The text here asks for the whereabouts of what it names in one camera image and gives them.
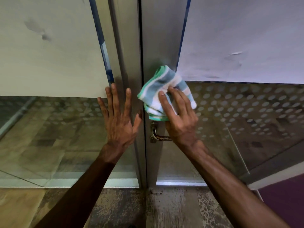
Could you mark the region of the person's right forearm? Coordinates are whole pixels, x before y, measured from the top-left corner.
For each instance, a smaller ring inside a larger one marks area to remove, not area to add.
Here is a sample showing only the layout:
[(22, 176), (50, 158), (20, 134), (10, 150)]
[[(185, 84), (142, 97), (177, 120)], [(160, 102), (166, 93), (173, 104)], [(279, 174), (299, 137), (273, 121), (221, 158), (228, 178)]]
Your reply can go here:
[(227, 218), (237, 228), (291, 228), (196, 140), (181, 150), (200, 173)]

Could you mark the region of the person's left forearm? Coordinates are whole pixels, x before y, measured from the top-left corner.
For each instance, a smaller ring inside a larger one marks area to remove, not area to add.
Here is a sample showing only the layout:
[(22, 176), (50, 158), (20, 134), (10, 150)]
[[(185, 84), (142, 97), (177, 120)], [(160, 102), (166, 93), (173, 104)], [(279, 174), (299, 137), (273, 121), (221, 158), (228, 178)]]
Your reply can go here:
[(34, 228), (83, 228), (126, 147), (107, 143), (86, 172)]

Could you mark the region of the purple floor mat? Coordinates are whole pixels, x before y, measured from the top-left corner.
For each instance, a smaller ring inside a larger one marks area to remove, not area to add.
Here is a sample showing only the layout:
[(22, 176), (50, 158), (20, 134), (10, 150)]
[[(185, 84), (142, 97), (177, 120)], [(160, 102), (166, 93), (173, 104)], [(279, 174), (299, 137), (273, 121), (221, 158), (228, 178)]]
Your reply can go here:
[(291, 228), (304, 228), (304, 174), (258, 190), (264, 203)]

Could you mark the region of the person's left hand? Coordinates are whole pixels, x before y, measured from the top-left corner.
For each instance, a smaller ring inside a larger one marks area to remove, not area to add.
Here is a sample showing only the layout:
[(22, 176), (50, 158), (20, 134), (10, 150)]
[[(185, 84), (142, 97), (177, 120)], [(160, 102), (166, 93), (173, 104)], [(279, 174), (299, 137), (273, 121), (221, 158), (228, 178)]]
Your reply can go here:
[(112, 93), (111, 86), (105, 88), (108, 100), (109, 119), (105, 121), (107, 132), (107, 143), (101, 150), (101, 155), (110, 159), (118, 158), (126, 149), (134, 143), (137, 134), (133, 134), (133, 123), (131, 122), (131, 89), (126, 89), (124, 111), (121, 115), (112, 115)]

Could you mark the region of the aluminium framed glass door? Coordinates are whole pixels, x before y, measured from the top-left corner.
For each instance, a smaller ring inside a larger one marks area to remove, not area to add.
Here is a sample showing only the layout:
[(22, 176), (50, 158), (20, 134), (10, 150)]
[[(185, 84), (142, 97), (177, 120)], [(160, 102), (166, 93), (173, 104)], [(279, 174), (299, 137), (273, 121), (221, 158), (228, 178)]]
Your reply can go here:
[[(145, 82), (161, 65), (177, 72), (190, 3), (139, 0)], [(304, 174), (304, 84), (185, 81), (196, 135), (243, 182), (257, 189)]]
[[(89, 0), (106, 69), (121, 107), (141, 84), (138, 0)], [(0, 188), (68, 188), (106, 143), (97, 98), (0, 96)]]

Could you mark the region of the green blue striped cloth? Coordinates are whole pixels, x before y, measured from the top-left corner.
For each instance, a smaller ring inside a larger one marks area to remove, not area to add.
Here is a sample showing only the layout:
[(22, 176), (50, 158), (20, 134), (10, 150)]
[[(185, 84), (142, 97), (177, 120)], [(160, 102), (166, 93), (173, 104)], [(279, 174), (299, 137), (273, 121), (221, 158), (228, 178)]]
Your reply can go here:
[(172, 106), (175, 113), (177, 113), (176, 103), (168, 94), (168, 87), (173, 87), (182, 91), (190, 100), (192, 109), (196, 109), (197, 104), (192, 96), (190, 88), (182, 77), (173, 71), (169, 66), (160, 66), (154, 76), (142, 87), (137, 97), (143, 102), (144, 109), (152, 121), (169, 121), (163, 110), (158, 93), (163, 91), (168, 99), (169, 104)]

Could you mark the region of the person's right hand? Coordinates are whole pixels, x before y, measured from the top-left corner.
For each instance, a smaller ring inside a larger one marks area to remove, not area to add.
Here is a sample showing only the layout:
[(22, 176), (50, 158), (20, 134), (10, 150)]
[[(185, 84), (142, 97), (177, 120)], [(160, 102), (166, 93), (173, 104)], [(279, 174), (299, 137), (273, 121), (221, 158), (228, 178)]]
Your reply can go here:
[(168, 92), (176, 103), (177, 117), (169, 118), (166, 129), (174, 144), (182, 152), (188, 153), (193, 150), (198, 141), (195, 135), (198, 118), (191, 107), (190, 100), (182, 91), (170, 86)]

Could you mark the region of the white paper sheet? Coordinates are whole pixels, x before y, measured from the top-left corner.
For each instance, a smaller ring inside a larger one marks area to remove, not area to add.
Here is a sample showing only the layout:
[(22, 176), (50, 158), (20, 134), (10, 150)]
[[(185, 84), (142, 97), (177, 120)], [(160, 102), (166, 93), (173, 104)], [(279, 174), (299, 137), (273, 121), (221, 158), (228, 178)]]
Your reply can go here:
[(191, 0), (177, 72), (188, 81), (304, 84), (304, 0)]
[(105, 98), (89, 0), (0, 0), (0, 96)]

